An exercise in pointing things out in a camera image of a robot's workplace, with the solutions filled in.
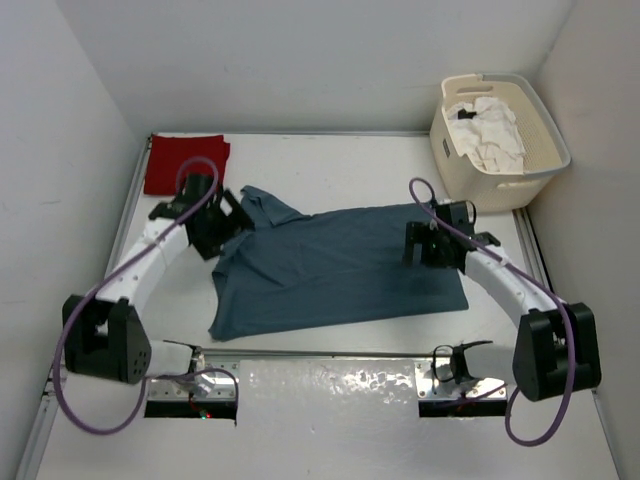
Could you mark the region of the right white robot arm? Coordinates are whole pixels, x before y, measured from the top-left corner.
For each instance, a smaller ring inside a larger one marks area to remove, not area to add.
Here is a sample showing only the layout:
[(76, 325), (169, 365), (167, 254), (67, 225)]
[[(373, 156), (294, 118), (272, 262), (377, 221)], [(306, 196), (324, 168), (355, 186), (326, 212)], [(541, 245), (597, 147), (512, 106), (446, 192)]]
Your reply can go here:
[(583, 303), (567, 304), (535, 284), (515, 267), (501, 242), (489, 232), (477, 232), (464, 201), (428, 206), (437, 218), (409, 221), (405, 228), (403, 262), (456, 269), (480, 285), (518, 328), (512, 371), (515, 384), (530, 401), (572, 390), (594, 389), (601, 383), (595, 317)]

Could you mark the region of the blue t shirt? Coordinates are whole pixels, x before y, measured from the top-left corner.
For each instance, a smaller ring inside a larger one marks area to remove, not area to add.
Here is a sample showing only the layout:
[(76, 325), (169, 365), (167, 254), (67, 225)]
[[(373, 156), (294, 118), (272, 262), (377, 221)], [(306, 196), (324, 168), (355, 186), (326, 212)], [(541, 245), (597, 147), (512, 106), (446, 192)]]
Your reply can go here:
[(459, 274), (402, 263), (414, 204), (305, 215), (254, 186), (254, 229), (229, 241), (212, 272), (217, 341), (397, 317), (464, 311)]

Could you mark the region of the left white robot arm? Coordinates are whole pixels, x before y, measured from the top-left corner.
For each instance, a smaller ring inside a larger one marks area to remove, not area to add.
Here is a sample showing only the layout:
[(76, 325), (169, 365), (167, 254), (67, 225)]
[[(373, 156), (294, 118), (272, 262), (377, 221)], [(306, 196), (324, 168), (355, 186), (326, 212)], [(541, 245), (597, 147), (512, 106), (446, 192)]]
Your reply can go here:
[(151, 210), (142, 233), (104, 285), (64, 303), (66, 369), (126, 384), (192, 371), (194, 347), (149, 339), (140, 315), (184, 251), (194, 249), (211, 260), (228, 241), (253, 227), (230, 190), (211, 176), (188, 175), (171, 201)]

